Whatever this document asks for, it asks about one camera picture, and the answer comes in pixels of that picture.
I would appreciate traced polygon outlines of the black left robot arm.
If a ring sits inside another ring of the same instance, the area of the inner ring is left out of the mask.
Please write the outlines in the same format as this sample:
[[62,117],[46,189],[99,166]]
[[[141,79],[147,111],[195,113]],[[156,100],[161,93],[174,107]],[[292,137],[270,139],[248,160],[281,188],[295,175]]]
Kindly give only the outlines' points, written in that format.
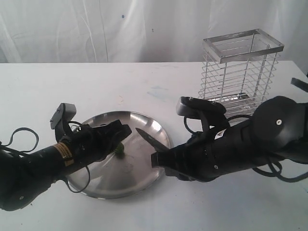
[[119,120],[99,127],[77,124],[55,129],[55,145],[32,154],[0,147],[0,208],[15,211],[31,204],[59,180],[104,160],[132,131]]

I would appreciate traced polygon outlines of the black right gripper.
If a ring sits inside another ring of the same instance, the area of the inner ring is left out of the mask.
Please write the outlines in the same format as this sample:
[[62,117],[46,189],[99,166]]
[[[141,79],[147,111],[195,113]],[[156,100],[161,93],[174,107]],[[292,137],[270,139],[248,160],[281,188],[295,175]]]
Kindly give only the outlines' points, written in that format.
[[231,173],[231,138],[204,141],[189,139],[166,151],[151,155],[151,167],[165,167],[168,177],[183,181],[210,182]]

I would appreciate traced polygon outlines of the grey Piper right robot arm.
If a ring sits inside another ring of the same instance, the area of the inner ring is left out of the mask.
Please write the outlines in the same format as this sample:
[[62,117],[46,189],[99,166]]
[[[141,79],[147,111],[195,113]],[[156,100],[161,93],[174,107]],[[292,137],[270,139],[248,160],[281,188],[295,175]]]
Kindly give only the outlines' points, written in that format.
[[281,161],[308,162],[308,105],[276,96],[264,101],[252,115],[238,115],[231,125],[220,104],[181,97],[178,115],[197,119],[202,130],[192,132],[184,144],[151,155],[153,168],[184,181],[210,182],[247,169],[285,182],[307,178],[282,176]]

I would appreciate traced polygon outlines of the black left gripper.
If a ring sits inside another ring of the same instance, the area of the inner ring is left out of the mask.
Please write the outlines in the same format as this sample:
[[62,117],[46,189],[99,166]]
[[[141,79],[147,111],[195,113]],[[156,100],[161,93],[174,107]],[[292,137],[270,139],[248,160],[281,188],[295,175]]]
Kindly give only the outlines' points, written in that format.
[[64,126],[64,163],[66,166],[81,164],[87,166],[101,162],[114,154],[118,145],[131,133],[127,124],[115,120],[106,125],[91,127],[88,124],[76,124],[71,129]]

